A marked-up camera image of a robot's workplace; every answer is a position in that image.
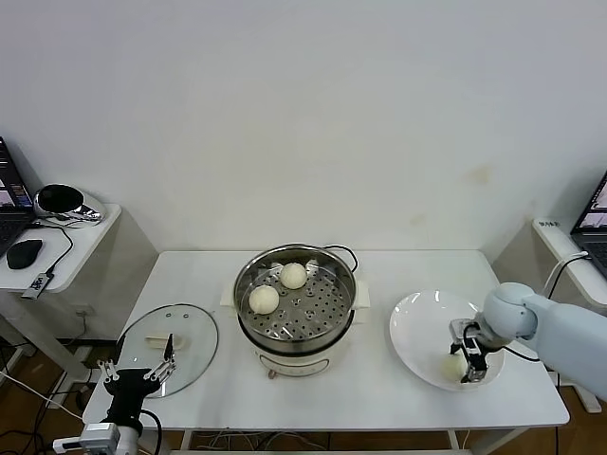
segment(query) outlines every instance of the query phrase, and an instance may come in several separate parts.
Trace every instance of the computer mouse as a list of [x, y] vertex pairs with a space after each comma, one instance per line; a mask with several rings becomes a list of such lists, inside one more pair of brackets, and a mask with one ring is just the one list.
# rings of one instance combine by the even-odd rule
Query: computer mouse
[[36, 261], [38, 251], [42, 247], [42, 240], [24, 240], [9, 248], [7, 251], [7, 263], [9, 268], [18, 270], [29, 267]]

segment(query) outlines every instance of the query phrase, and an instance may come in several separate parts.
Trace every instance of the laptop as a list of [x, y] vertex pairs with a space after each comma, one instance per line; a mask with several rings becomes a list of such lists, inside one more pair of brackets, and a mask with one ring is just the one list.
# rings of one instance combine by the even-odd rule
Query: laptop
[[573, 241], [607, 278], [607, 173], [571, 230]]
[[0, 256], [35, 218], [26, 185], [0, 137]]

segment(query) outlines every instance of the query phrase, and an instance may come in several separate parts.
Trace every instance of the steamer basket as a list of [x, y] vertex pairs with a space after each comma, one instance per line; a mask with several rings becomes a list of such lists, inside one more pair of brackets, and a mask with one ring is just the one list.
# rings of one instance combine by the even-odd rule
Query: steamer basket
[[[346, 249], [358, 264], [356, 256]], [[289, 263], [305, 267], [307, 281], [300, 289], [288, 289], [280, 273]], [[258, 286], [274, 287], [278, 308], [256, 315], [248, 296]], [[356, 298], [353, 270], [326, 248], [301, 244], [278, 246], [252, 259], [234, 284], [234, 306], [243, 331], [258, 347], [277, 355], [310, 355], [326, 349], [348, 330]]]

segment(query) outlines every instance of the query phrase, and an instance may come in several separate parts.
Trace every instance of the white plate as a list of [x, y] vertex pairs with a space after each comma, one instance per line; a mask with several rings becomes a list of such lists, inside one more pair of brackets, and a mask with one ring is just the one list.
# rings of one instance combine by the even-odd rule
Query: white plate
[[409, 369], [446, 391], [473, 391], [495, 379], [504, 367], [504, 352], [487, 356], [487, 375], [480, 383], [460, 384], [444, 373], [453, 319], [474, 318], [478, 309], [445, 291], [421, 291], [401, 301], [390, 316], [390, 338]]

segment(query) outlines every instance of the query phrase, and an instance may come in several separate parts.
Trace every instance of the laptop screen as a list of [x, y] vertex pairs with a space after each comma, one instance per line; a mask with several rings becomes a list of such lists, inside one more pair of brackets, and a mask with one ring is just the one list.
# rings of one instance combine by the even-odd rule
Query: laptop screen
[[607, 173], [571, 231], [576, 232], [607, 232]]
[[0, 212], [32, 209], [31, 198], [0, 137]]

